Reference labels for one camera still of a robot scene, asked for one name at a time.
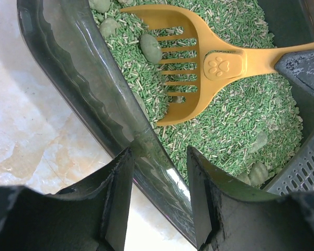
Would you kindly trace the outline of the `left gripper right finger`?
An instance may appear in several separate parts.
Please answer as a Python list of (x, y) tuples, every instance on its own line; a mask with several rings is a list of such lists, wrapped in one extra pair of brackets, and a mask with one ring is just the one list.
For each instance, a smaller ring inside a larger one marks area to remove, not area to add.
[(187, 149), (198, 250), (314, 250), (314, 192), (253, 188)]

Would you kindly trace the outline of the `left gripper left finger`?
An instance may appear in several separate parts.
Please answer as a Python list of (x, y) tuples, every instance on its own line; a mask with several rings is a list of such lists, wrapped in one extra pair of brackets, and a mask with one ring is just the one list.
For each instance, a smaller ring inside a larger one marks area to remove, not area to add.
[(0, 250), (123, 250), (133, 170), (127, 148), (53, 195), (0, 186)]

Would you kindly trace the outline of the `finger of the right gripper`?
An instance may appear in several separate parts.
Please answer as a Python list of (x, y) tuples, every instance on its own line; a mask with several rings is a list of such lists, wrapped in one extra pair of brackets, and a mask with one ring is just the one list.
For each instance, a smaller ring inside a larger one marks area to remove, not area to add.
[(314, 50), (286, 53), (274, 69), (314, 97)]

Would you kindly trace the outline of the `yellow litter scoop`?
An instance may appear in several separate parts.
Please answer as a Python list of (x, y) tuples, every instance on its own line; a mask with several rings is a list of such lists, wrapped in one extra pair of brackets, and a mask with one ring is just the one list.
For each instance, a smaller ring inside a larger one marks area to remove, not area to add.
[(195, 85), (196, 92), (169, 92), (185, 102), (171, 103), (157, 126), (171, 126), (188, 121), (210, 104), (216, 94), (227, 85), (242, 78), (276, 73), (278, 60), (286, 53), (314, 49), (314, 42), (274, 49), (251, 49), (233, 46), (220, 39), (196, 13), (165, 4), (140, 5), (123, 8), (122, 13), (135, 14), (150, 30), (182, 27), (181, 35), (157, 37), (157, 41), (194, 38), (193, 46), (162, 48), (162, 52), (195, 51), (194, 58), (164, 59), (160, 64), (196, 63), (194, 70), (168, 70), (163, 75), (194, 74), (195, 81), (166, 82), (169, 86)]

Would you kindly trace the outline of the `dark grey litter box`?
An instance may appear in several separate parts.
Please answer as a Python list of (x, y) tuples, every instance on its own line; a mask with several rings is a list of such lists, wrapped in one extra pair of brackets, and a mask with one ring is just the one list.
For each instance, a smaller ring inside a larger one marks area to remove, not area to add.
[[(26, 45), (61, 96), (111, 157), (131, 149), (132, 181), (197, 248), (189, 183), (157, 139), (98, 31), (88, 2), (18, 1), (17, 12)], [(313, 131), (263, 190), (278, 196), (314, 192), (314, 114), (306, 104), (314, 97), (298, 88)]]

